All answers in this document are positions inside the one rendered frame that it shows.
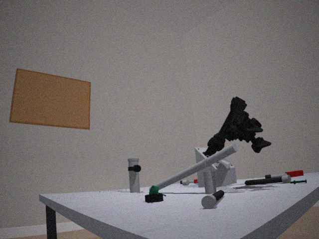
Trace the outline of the grey cylindrical post with cap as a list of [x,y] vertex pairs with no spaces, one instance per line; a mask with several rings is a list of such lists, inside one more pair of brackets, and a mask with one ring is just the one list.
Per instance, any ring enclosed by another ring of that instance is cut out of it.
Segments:
[[[139,165],[139,158],[128,159],[129,167]],[[139,172],[129,171],[130,176],[130,193],[140,192]]]

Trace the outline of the long grey tube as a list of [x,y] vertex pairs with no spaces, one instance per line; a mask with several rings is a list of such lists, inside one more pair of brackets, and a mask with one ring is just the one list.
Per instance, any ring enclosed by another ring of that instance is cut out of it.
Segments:
[[[172,183],[180,181],[180,180],[188,177],[189,175],[196,173],[196,172],[204,169],[205,167],[207,167],[211,164],[214,164],[215,162],[235,153],[236,151],[238,151],[238,149],[237,149],[236,145],[233,143],[230,146],[220,150],[219,152],[209,156],[208,158],[205,159],[205,161],[202,160],[202,161],[196,163],[195,165],[161,181],[160,183],[155,184],[154,186],[158,187],[159,190],[162,188],[165,188]],[[205,165],[205,162],[206,162],[207,166]]]

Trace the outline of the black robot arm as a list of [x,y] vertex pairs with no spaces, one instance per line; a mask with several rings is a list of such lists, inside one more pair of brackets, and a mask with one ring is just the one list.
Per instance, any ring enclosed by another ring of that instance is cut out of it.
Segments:
[[[233,97],[230,105],[230,113],[227,116],[221,130],[208,141],[208,149],[206,150],[206,152],[203,152],[205,156],[211,156],[215,154],[217,151],[222,150],[222,148],[224,148],[225,139],[227,139],[228,141],[237,139],[235,137],[235,129],[237,128],[237,122],[239,121],[241,116],[249,116],[249,114],[244,111],[246,106],[247,104],[245,104],[244,100],[242,100],[239,97]],[[251,121],[253,122],[253,124],[261,128],[261,124],[255,118],[252,118]]]

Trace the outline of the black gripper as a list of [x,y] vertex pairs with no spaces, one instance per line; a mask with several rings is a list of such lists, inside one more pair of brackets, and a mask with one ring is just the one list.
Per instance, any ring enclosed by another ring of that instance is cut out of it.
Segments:
[[270,146],[271,143],[265,141],[263,138],[254,137],[256,132],[262,132],[263,129],[253,124],[250,118],[247,115],[241,116],[239,121],[236,124],[237,128],[235,129],[235,137],[240,141],[245,140],[247,143],[252,142],[252,149],[255,153],[259,153],[262,148]]

